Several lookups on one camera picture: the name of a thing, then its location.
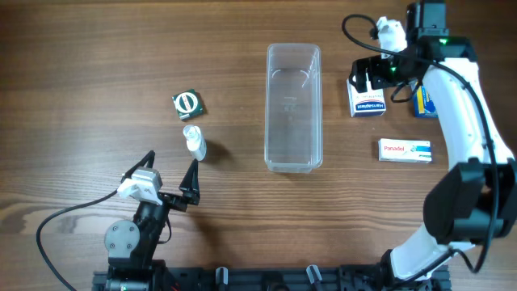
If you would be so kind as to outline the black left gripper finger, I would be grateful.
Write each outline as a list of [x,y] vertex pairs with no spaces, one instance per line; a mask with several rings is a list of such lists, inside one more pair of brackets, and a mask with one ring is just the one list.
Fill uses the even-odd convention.
[[188,170],[183,177],[181,184],[179,185],[179,190],[183,193],[199,193],[200,185],[199,185],[199,161],[197,159],[193,159]]
[[155,151],[150,150],[139,162],[137,162],[134,166],[132,166],[122,175],[121,182],[124,182],[126,179],[130,178],[138,167],[152,168],[154,164],[155,155]]

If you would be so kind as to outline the white Hansaplast plaster box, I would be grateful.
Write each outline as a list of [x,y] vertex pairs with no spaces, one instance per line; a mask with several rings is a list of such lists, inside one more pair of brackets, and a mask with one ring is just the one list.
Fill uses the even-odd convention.
[[359,93],[347,81],[349,108],[352,117],[382,116],[386,111],[384,90],[373,90],[367,82],[367,91]]

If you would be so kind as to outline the blue and yellow box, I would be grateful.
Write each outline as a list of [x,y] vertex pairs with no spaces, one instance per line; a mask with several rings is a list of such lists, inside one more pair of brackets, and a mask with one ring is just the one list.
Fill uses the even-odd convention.
[[437,118],[437,112],[434,103],[428,91],[424,86],[416,88],[416,85],[411,86],[412,98],[414,104],[414,115],[417,118]]

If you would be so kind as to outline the white Panadol box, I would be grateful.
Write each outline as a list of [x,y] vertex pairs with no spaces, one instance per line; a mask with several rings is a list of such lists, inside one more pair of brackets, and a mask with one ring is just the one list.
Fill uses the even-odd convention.
[[378,141],[379,160],[390,162],[429,163],[431,143],[429,141],[411,141],[381,138]]

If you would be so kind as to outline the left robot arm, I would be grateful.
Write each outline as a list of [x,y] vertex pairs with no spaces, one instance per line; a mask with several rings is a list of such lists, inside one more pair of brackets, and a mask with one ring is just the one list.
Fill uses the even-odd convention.
[[163,259],[154,252],[164,242],[162,230],[170,227],[171,210],[185,212],[200,202],[199,161],[193,159],[179,185],[181,195],[162,192],[160,173],[153,169],[155,152],[150,151],[123,174],[116,194],[139,202],[131,220],[113,223],[106,231],[108,270],[96,273],[93,290],[180,290],[179,282]]

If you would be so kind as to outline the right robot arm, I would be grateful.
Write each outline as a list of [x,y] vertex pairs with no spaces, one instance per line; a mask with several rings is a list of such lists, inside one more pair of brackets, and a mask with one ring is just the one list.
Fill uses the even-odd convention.
[[378,288],[427,282],[456,255],[481,252],[470,272],[479,272],[492,242],[516,221],[516,160],[500,137],[479,82],[471,41],[453,36],[442,1],[408,5],[406,22],[372,21],[372,55],[354,61],[348,81],[358,92],[416,82],[431,94],[448,151],[448,173],[428,193],[423,223],[376,266]]

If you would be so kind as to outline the clear plastic container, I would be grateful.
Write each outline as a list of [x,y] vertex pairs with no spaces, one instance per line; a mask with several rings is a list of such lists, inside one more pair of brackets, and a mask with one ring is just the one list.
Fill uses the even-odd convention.
[[267,49],[264,161],[269,171],[309,173],[323,160],[322,64],[315,44]]

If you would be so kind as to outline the white spray bottle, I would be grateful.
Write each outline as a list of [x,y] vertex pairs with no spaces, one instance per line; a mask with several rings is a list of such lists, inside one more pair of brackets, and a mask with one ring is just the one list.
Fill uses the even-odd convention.
[[198,161],[203,161],[207,154],[207,145],[200,128],[189,124],[184,127],[183,135],[192,157]]

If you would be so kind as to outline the green square box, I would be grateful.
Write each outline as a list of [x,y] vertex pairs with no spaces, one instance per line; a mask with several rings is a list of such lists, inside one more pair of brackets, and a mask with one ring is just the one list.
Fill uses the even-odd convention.
[[178,93],[171,97],[179,119],[182,121],[204,114],[204,105],[194,89]]

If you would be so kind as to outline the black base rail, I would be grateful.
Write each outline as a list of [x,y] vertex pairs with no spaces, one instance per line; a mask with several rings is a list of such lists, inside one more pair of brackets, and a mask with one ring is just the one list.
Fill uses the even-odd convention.
[[374,276],[367,266],[339,268],[227,269],[169,268],[165,282],[157,286],[140,278],[111,279],[96,272],[93,290],[375,290]]

